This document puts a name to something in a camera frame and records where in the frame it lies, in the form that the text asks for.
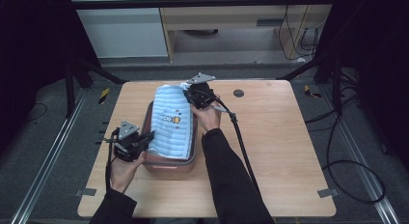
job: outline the light wood tabletop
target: light wood tabletop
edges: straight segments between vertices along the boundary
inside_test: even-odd
[[[157,87],[181,81],[141,81],[123,84],[105,137],[127,120],[142,126]],[[291,85],[282,80],[215,80],[215,94],[235,113],[259,184],[264,204],[274,217],[329,217],[336,213],[332,197],[320,198],[328,188]],[[233,94],[242,90],[241,98]],[[222,115],[221,128],[233,150],[242,153],[230,117]],[[216,217],[205,156],[198,128],[195,167],[188,173],[152,173],[140,166],[125,194],[138,202],[137,217]],[[93,216],[105,195],[104,171],[108,144],[102,143],[83,196],[81,216]]]

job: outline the black sleeve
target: black sleeve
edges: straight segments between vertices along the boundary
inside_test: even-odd
[[[202,143],[220,223],[274,223],[243,162],[231,149],[222,130],[210,130]]]
[[[90,221],[90,224],[131,223],[136,202],[120,192],[110,189]]]

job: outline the pink container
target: pink container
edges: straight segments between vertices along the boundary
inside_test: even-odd
[[[152,115],[153,102],[150,103],[147,115],[142,127],[142,133],[150,132],[150,122]],[[187,159],[171,159],[161,157],[156,154],[147,153],[144,166],[150,172],[172,172],[172,173],[187,173],[195,166],[196,158],[196,136],[198,131],[198,118],[193,114],[193,139],[190,149],[190,155]]]

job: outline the wall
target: wall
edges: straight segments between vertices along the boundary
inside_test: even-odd
[[[99,59],[168,57],[158,9],[77,12]]]

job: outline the light blue cloth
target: light blue cloth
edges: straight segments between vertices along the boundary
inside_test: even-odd
[[[156,89],[151,127],[154,138],[148,151],[168,158],[187,159],[190,155],[193,115],[181,85]]]

